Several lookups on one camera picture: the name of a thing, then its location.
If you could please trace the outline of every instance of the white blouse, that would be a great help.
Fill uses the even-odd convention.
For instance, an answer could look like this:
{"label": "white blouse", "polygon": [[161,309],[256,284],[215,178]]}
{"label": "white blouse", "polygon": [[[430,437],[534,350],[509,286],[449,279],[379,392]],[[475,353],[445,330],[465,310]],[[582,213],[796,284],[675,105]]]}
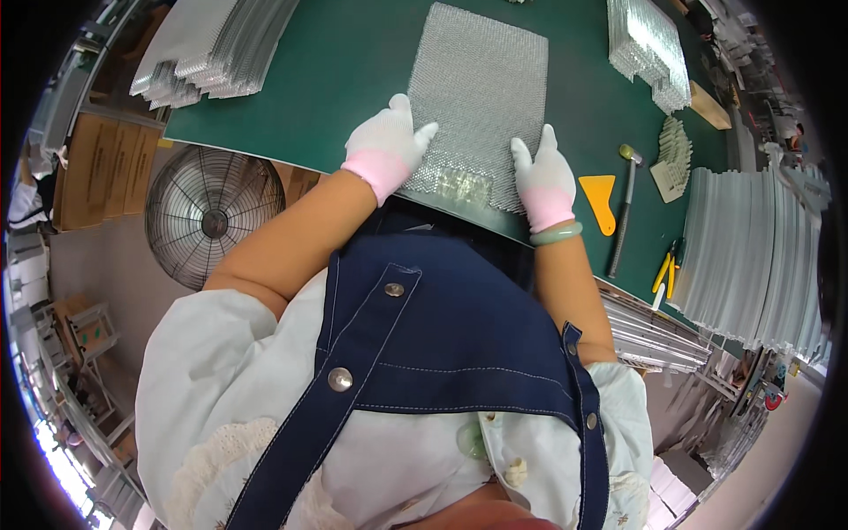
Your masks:
{"label": "white blouse", "polygon": [[[195,293],[175,301],[153,332],[136,398],[138,471],[170,530],[223,528],[312,379],[325,283],[323,270],[279,323],[246,294]],[[600,392],[610,471],[604,528],[641,530],[653,457],[644,383],[616,363],[588,370]],[[481,435],[484,449],[471,451]],[[535,516],[575,528],[579,445],[568,425],[549,416],[355,410],[286,528],[389,528],[442,510],[493,474]]]}

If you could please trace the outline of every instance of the aluminum profile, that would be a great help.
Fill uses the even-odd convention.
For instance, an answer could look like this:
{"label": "aluminum profile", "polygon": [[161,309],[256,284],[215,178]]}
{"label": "aluminum profile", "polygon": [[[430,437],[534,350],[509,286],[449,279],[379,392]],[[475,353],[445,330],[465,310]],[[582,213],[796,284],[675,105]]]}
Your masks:
{"label": "aluminum profile", "polygon": [[148,46],[130,86],[150,109],[262,89],[298,0],[181,0]]}
{"label": "aluminum profile", "polygon": [[709,360],[706,338],[686,326],[658,316],[650,307],[601,293],[618,358],[627,365],[695,371]]}
{"label": "aluminum profile", "polygon": [[823,344],[817,223],[771,169],[696,168],[691,181],[671,305],[746,349],[815,353]]}
{"label": "aluminum profile", "polygon": [[692,104],[678,28],[651,0],[607,0],[610,64],[631,82],[638,75],[671,115]]}

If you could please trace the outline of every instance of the hand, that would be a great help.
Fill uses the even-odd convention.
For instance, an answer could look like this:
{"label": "hand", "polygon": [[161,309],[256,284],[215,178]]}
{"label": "hand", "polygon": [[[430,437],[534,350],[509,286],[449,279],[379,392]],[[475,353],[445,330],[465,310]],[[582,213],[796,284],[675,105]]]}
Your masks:
{"label": "hand", "polygon": [[527,210],[530,233],[574,219],[577,184],[566,158],[556,150],[554,128],[548,124],[542,127],[535,163],[521,138],[513,138],[510,148],[516,163],[516,188]]}
{"label": "hand", "polygon": [[394,193],[421,164],[437,123],[412,132],[412,111],[406,94],[395,94],[376,116],[356,127],[344,147],[348,157],[343,170],[358,175],[371,185],[377,206]]}

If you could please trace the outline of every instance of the fan guard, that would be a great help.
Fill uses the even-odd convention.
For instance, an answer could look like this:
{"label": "fan guard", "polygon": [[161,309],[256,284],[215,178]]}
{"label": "fan guard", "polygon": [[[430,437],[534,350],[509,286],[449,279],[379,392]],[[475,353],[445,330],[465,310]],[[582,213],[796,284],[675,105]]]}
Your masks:
{"label": "fan guard", "polygon": [[199,291],[224,254],[285,207],[269,161],[191,146],[156,176],[144,232],[165,272]]}

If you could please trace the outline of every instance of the red wheel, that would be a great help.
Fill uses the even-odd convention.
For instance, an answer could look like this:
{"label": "red wheel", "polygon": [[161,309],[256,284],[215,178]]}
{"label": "red wheel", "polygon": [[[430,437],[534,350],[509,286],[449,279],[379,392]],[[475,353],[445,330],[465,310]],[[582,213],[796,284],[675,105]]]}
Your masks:
{"label": "red wheel", "polygon": [[783,400],[784,399],[780,396],[776,396],[774,399],[772,399],[771,396],[766,396],[766,410],[771,411],[777,409],[778,405],[780,405]]}

